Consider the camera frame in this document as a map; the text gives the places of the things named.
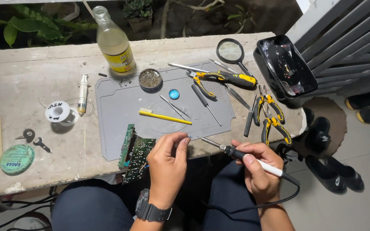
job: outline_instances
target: circuit board component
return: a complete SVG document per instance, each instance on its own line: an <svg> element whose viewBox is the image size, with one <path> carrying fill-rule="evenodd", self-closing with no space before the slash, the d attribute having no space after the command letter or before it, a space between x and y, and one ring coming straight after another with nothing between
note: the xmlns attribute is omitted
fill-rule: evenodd
<svg viewBox="0 0 370 231"><path fill-rule="evenodd" d="M137 181L145 176L148 162L146 158L155 146L156 139L136 139L131 159L122 184Z"/></svg>
<svg viewBox="0 0 370 231"><path fill-rule="evenodd" d="M128 124L127 132L125 135L124 144L121 148L121 156L119 157L118 167L124 168L127 162L126 158L128 153L131 153L135 143L135 124Z"/></svg>

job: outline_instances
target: glass bottle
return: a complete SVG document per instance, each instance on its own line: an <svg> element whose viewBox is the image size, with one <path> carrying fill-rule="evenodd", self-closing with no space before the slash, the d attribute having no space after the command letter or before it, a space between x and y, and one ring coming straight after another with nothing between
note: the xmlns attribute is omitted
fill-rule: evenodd
<svg viewBox="0 0 370 231"><path fill-rule="evenodd" d="M125 32L110 18L105 7L92 9L97 27L97 44L112 70L127 72L135 67L130 42Z"/></svg>

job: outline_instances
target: wristwatch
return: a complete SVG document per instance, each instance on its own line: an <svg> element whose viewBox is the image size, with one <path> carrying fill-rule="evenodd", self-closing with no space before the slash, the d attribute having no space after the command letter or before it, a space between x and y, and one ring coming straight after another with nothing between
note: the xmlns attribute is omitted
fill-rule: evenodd
<svg viewBox="0 0 370 231"><path fill-rule="evenodd" d="M172 208L159 209L155 205L149 204L148 201L149 189L144 189L136 202L135 214L137 217L150 222L162 222L169 219Z"/></svg>

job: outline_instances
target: magnifying glass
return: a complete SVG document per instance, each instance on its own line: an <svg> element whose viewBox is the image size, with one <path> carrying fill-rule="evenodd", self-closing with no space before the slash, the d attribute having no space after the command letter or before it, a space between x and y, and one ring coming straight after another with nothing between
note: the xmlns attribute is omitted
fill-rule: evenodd
<svg viewBox="0 0 370 231"><path fill-rule="evenodd" d="M242 60L245 56L242 44L235 39L222 39L216 47L216 55L218 58L228 64L238 64L238 66L248 76L254 77L251 72L246 69Z"/></svg>

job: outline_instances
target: yellow label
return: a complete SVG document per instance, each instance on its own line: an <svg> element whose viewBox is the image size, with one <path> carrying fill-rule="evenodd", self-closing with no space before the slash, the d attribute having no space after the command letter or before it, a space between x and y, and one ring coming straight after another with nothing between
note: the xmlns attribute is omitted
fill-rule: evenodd
<svg viewBox="0 0 370 231"><path fill-rule="evenodd" d="M127 72L135 66L134 56L132 55L131 46L128 45L127 49L118 55L108 55L102 53L108 61L109 66L116 72Z"/></svg>

